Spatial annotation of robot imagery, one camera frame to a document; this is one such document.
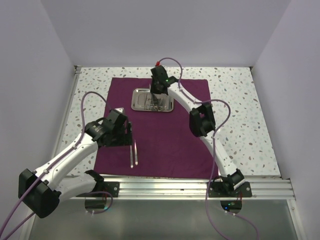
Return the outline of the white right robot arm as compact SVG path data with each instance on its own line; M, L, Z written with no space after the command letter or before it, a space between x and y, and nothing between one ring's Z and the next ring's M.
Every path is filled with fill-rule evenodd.
M222 143L216 139L218 130L225 125L231 116L230 105L220 99L201 101L183 87L181 80L168 76L166 69L157 62L151 69L151 94L165 94L177 101L189 113L189 129L200 138L213 157L213 166L217 166L220 175L218 188L227 196L235 196L246 182L244 175L232 162ZM213 102L222 103L228 109L226 119L216 126L213 113Z

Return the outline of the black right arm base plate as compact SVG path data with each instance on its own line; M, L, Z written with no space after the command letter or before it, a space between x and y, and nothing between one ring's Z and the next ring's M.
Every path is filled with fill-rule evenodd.
M227 178L216 176L209 184L209 198L251 198L251 185L245 178L233 185Z

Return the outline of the stainless steel instrument tray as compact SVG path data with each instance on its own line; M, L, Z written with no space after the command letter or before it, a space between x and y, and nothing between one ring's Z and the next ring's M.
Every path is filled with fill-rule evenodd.
M136 88L132 93L131 108L140 112L164 112L174 110L174 99L166 94L153 94L148 88Z

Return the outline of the steel tweezers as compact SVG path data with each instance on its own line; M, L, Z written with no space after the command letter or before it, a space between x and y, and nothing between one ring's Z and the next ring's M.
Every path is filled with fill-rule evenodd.
M130 145L130 168L133 169L134 167L134 154L133 154L133 146Z

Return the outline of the purple cloth wrap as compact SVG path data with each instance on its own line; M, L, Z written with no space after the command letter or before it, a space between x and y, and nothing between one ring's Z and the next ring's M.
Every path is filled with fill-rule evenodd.
M124 108L132 123L138 165L131 167L129 146L101 147L94 170L99 174L208 179L213 158L200 138L189 128L189 113L178 103L171 112L135 111L131 107L133 91L148 88L149 78L112 78L107 102L112 108Z

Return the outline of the steel forceps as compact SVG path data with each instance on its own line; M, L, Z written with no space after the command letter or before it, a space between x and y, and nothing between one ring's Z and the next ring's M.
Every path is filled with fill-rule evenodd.
M134 141L134 164L137 166L139 164L138 161L138 148L137 148L137 142Z

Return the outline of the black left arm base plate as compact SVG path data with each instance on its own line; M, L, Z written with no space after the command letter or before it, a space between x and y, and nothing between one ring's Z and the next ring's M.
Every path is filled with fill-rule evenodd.
M108 192L113 198L119 196L120 183L118 181L104 181L97 183L90 193L82 193L77 197L107 197L108 195L102 192Z

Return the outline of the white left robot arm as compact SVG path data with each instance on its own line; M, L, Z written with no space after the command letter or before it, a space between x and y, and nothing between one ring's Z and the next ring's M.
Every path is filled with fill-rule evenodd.
M66 175L101 147L132 144L132 124L124 108L112 109L107 117L89 122L78 137L46 164L31 171L25 169L18 178L18 197L39 218L49 216L59 203L78 195L99 196L106 189L104 178L94 170L78 177Z

